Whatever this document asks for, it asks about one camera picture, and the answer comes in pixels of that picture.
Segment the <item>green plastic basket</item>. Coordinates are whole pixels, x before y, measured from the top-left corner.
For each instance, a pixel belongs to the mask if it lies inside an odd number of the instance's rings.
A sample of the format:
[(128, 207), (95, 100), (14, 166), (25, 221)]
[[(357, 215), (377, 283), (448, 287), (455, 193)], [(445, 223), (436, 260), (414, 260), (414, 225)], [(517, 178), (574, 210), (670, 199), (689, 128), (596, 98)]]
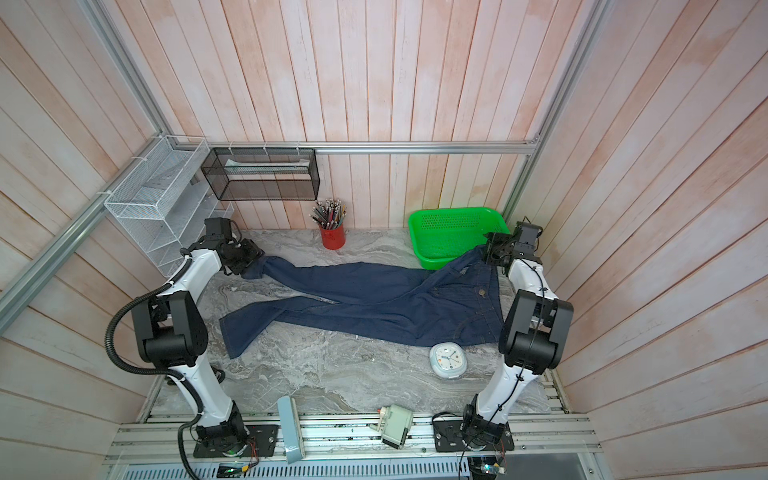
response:
[(503, 217), (486, 207), (420, 210), (408, 218), (414, 254), (420, 266), (438, 270), (487, 241), (487, 233), (509, 234)]

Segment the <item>dark blue denim trousers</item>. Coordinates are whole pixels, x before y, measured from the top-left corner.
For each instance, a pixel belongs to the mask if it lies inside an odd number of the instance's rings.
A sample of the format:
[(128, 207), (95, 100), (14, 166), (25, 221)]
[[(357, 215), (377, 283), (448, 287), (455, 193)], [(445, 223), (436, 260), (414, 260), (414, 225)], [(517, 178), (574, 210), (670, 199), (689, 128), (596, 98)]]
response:
[(365, 262), (297, 267), (263, 257), (244, 279), (269, 277), (299, 294), (221, 318), (226, 351), (239, 357), (273, 322), (417, 347), (495, 343), (503, 324), (499, 278), (484, 254), (478, 246), (438, 270)]

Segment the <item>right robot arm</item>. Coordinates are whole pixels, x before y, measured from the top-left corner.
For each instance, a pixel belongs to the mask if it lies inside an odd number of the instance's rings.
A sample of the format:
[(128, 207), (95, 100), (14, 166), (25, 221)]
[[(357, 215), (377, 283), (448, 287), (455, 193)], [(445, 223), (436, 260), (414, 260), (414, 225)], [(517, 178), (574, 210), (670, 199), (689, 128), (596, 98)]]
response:
[(462, 440), (473, 450), (502, 442), (515, 402), (526, 386), (557, 367), (565, 350), (574, 307), (545, 279), (536, 255), (542, 232), (522, 220), (510, 234), (487, 235), (485, 261), (503, 268), (515, 298), (502, 326), (496, 371), (464, 411)]

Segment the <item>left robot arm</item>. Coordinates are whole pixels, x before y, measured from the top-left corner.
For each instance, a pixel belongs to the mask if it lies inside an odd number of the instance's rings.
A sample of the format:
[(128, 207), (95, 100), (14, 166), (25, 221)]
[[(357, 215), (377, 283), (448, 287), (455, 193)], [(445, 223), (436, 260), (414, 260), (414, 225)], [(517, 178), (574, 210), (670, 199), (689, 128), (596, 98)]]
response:
[(220, 386), (208, 355), (209, 334), (196, 301), (218, 272), (241, 274), (263, 251), (242, 237), (226, 217), (205, 220), (205, 232), (180, 251), (182, 263), (165, 289), (131, 309), (140, 357), (159, 370), (182, 392), (195, 413), (191, 427), (208, 454), (237, 456), (245, 449), (248, 430), (234, 400)]

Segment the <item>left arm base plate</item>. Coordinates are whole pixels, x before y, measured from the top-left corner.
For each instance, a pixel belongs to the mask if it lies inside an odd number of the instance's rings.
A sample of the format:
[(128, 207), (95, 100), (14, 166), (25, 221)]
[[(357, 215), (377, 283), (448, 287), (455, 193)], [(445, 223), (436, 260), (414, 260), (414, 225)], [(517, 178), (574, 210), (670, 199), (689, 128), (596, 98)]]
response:
[(231, 425), (197, 427), (193, 457), (272, 457), (278, 430), (277, 424), (250, 424), (242, 429)]

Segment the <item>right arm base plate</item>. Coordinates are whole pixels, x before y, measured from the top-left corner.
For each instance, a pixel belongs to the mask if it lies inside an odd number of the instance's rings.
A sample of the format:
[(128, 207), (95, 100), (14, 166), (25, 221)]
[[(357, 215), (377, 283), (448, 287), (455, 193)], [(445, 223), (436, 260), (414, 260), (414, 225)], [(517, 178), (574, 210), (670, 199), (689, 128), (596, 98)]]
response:
[(464, 451), (509, 452), (515, 449), (509, 426), (483, 419), (467, 423), (462, 419), (439, 417), (433, 420), (435, 449), (441, 453)]

